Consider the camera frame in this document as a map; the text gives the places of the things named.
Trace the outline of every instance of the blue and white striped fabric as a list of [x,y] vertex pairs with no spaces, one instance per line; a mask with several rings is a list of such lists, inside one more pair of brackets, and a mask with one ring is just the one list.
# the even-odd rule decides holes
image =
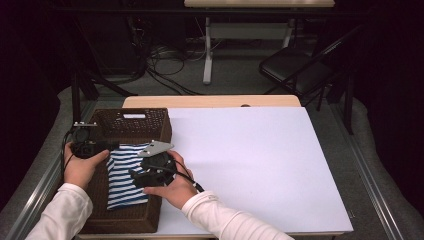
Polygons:
[[140,162],[143,158],[137,154],[146,148],[145,144],[120,144],[118,149],[111,151],[107,162],[109,172],[108,210],[147,202],[148,196],[142,189],[136,188],[128,170],[143,172]]

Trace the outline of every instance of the white sleeve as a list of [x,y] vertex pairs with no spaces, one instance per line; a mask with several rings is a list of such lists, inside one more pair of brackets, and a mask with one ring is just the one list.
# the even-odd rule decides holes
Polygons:
[[182,211],[191,223],[221,240],[293,239],[248,213],[225,207],[210,191],[189,199]]
[[26,239],[71,239],[82,229],[92,211],[93,204],[87,193],[65,183]]

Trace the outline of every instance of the hand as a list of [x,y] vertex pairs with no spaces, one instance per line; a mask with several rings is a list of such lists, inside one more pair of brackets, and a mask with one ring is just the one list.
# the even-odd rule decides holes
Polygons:
[[104,150],[88,159],[81,159],[73,156],[71,144],[72,143],[67,143],[65,145],[65,166],[67,161],[69,161],[69,163],[65,169],[64,182],[72,183],[87,190],[88,183],[93,177],[96,166],[109,156],[109,150]]
[[[179,163],[184,165],[184,159],[181,157],[180,154],[178,154],[175,151],[168,150],[168,153]],[[186,174],[184,168],[180,164],[177,165],[178,172]],[[187,169],[189,175],[191,178],[193,178],[193,173]],[[180,175],[176,175],[175,179],[166,187],[145,187],[143,192],[145,194],[153,194],[158,195],[166,200],[168,202],[178,208],[182,209],[184,204],[194,195],[197,194],[196,188],[193,187],[193,185],[184,177]]]

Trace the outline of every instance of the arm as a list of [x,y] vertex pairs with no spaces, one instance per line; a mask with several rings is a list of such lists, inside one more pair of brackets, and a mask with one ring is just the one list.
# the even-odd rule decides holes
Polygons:
[[93,210],[85,190],[97,164],[108,157],[109,151],[80,159],[73,156],[70,146],[71,143],[65,146],[64,153],[65,161],[69,161],[64,173],[65,183],[47,205],[27,239],[71,239],[82,229]]
[[[184,159],[174,151],[168,151],[176,161],[184,165]],[[184,172],[177,164],[179,172]],[[275,227],[248,213],[225,207],[212,192],[197,194],[196,189],[183,177],[176,176],[167,187],[146,187],[144,193],[164,197],[171,205],[181,209],[194,225],[201,227],[222,240],[292,239]]]

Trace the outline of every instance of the brown box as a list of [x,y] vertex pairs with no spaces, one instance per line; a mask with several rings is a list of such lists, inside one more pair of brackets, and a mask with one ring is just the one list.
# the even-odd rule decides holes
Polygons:
[[[125,118],[139,114],[144,118]],[[98,109],[91,123],[96,122],[93,139],[140,144],[152,140],[171,142],[172,128],[165,108]],[[149,196],[148,202],[116,210],[107,210],[108,173],[102,162],[88,186],[93,213],[81,234],[153,233],[157,231],[162,198]]]

